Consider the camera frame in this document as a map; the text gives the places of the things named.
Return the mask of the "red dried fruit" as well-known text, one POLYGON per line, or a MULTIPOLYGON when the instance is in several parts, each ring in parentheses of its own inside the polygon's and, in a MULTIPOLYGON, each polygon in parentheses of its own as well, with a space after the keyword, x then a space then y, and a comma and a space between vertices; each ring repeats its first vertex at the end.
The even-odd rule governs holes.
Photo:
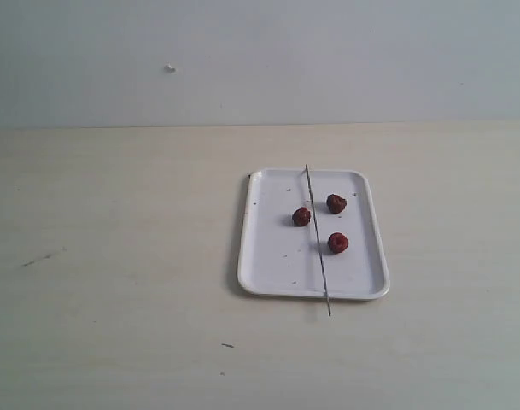
POLYGON ((329 194, 326 198, 326 206, 332 214, 339 214, 346 208, 347 200, 337 194, 329 194))
POLYGON ((334 255, 344 252, 349 245, 348 238, 341 232, 332 233, 327 241, 330 252, 334 255))
POLYGON ((298 208, 292 214, 292 221, 295 226, 307 226, 311 220, 311 212, 306 207, 298 208))

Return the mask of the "thin metal skewer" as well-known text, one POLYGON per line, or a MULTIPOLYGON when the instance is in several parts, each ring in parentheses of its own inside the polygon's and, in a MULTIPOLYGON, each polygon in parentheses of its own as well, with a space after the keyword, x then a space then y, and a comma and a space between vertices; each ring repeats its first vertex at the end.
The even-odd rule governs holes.
POLYGON ((314 226, 314 231, 315 231, 318 258, 319 258, 321 276, 322 276, 323 287, 324 287, 324 300, 325 300, 325 305, 326 305, 326 309, 327 309, 327 314, 328 314, 328 317, 330 318, 332 316, 332 309, 331 309, 331 304, 330 304, 330 294, 329 294, 328 286, 327 286, 327 277, 326 277, 325 267, 324 267, 324 257, 323 257, 323 252, 321 249, 321 242, 320 242, 320 236, 319 236, 319 231, 318 231, 318 218, 317 218, 317 213, 316 213, 316 207, 315 207, 314 195, 313 195, 313 186, 312 186, 312 180, 311 180, 311 175, 310 175, 308 164, 305 164, 305 173, 306 173, 306 178, 307 178, 307 190, 308 190, 308 195, 309 195, 309 201, 311 203, 313 226, 314 226))

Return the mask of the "white rectangular plastic tray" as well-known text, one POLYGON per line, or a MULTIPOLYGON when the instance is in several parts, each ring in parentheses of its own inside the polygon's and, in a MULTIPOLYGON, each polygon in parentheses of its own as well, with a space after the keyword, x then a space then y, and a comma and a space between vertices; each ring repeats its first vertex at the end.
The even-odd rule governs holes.
MULTIPOLYGON (((352 170, 309 171, 330 298, 369 301, 386 295, 389 269, 366 177, 352 170), (329 194, 347 200, 341 213, 328 210, 329 194), (327 244, 334 232, 349 241, 337 255, 327 244)), ((324 299, 312 212, 306 226, 292 221, 301 207, 311 212, 305 168, 250 175, 237 263, 238 283, 248 293, 324 299)))

